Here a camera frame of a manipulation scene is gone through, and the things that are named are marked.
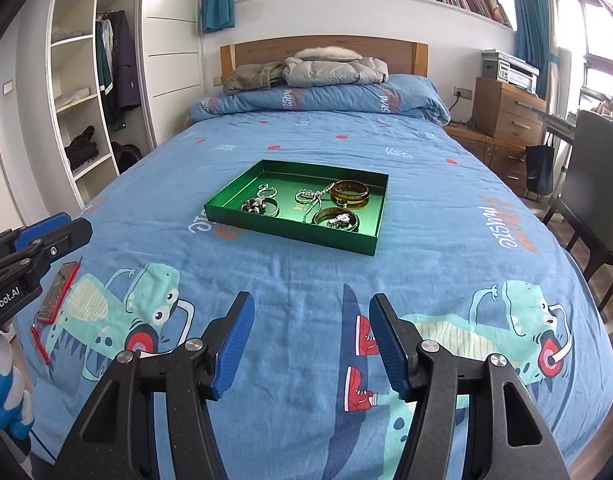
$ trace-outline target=red boot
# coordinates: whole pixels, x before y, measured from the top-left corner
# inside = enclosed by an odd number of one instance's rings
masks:
[[[347,369],[347,379],[344,388],[344,411],[356,412],[370,410],[377,403],[377,394],[368,390],[359,390],[362,374],[352,366]]]
[[[368,335],[371,332],[371,324],[364,316],[357,316],[355,322],[355,355],[364,357],[378,355],[379,350],[375,338]]]

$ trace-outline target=green tray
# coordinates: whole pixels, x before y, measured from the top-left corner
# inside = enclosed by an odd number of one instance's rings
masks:
[[[296,193],[300,189],[319,191],[338,180],[358,180],[366,184],[371,192],[365,206],[353,209],[360,218],[357,233],[302,222],[308,206],[296,202]],[[280,214],[275,218],[240,209],[245,200],[256,196],[261,184],[278,190],[275,200],[280,205]],[[213,222],[374,256],[387,184],[388,175],[384,173],[284,160],[261,160],[224,187],[204,207],[206,217]],[[323,195],[321,202],[322,208],[335,206],[328,193]],[[316,211],[317,205],[309,213],[307,222],[311,221]]]

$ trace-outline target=drawer handle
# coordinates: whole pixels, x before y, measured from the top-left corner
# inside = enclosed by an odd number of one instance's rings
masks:
[[[511,124],[515,124],[515,126],[519,126],[520,128],[524,128],[525,130],[530,130],[531,127],[530,126],[526,126],[525,124],[522,123],[516,123],[515,121],[510,121]]]

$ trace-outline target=blue bedspread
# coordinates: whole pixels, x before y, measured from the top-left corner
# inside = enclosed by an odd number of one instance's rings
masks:
[[[388,173],[375,256],[207,221],[203,203],[262,158]],[[105,354],[155,350],[154,338],[158,351],[173,348],[187,320],[184,308],[169,318],[175,303],[192,305],[188,336],[200,336],[240,290],[253,295],[253,329],[234,385],[210,403],[235,480],[392,478],[412,412],[391,391],[371,338],[376,292],[453,352],[507,355],[567,463],[611,405],[611,346],[575,263],[493,173],[425,120],[259,111],[203,121],[120,176],[84,215],[94,235],[68,257],[83,260],[64,324],[42,334],[50,368],[29,337],[38,304],[17,319],[38,379],[34,430],[53,455],[107,367]],[[127,312],[128,320],[119,315]],[[76,318],[74,333],[61,331],[65,316]],[[135,326],[140,316],[146,329]],[[562,351],[559,362],[548,358]],[[464,457],[464,406],[450,479]],[[161,397],[157,419],[168,480]],[[36,441],[33,451],[50,460]]]

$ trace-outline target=gray puffer jacket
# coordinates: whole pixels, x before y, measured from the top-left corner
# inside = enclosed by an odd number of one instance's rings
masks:
[[[374,57],[351,61],[303,60],[289,57],[285,63],[286,83],[299,88],[343,84],[368,85],[383,83],[388,79],[386,63]]]

